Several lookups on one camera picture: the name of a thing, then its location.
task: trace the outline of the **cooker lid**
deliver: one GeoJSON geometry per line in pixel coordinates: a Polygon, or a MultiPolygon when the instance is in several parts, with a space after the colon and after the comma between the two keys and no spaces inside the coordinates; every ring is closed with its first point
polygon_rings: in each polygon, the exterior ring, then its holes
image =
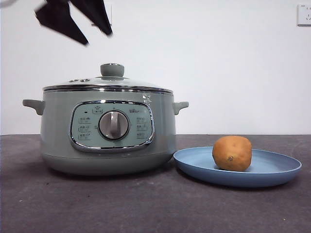
{"type": "Polygon", "coordinates": [[[83,91],[83,89],[88,88],[104,88],[173,93],[171,90],[164,89],[151,83],[135,81],[123,77],[124,66],[120,64],[108,63],[101,65],[101,74],[102,76],[92,79],[74,79],[59,85],[46,86],[43,88],[43,90],[82,89],[83,91]]]}

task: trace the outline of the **lid knob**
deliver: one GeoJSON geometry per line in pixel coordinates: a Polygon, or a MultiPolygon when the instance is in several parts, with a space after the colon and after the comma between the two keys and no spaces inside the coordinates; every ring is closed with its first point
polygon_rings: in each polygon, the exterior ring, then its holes
{"type": "Polygon", "coordinates": [[[116,63],[107,63],[101,65],[101,74],[103,76],[123,77],[124,66],[116,63]]]}

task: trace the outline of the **power socket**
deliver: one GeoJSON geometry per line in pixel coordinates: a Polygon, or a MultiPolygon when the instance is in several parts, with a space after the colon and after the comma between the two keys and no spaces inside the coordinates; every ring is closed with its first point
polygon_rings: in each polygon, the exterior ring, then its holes
{"type": "Polygon", "coordinates": [[[311,5],[298,5],[298,26],[311,26],[311,5]]]}

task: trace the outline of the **dark countertop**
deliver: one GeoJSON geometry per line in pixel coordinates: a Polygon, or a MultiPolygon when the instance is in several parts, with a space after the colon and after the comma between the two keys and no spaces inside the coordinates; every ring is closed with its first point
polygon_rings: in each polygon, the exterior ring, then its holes
{"type": "MultiPolygon", "coordinates": [[[[220,135],[178,135],[177,148],[220,135]]],[[[66,175],[45,166],[39,135],[1,136],[2,233],[309,233],[311,135],[250,135],[253,148],[298,159],[292,181],[243,189],[195,180],[173,159],[143,173],[66,175]]]]}

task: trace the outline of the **blue plate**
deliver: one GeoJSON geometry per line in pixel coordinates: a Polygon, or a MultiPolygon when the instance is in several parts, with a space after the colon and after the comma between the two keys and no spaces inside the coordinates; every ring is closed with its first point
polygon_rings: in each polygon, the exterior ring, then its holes
{"type": "Polygon", "coordinates": [[[301,169],[298,160],[274,152],[252,149],[252,163],[245,171],[221,170],[212,157],[213,147],[179,150],[174,154],[177,166],[202,181],[235,187],[268,187],[286,183],[301,169]]]}

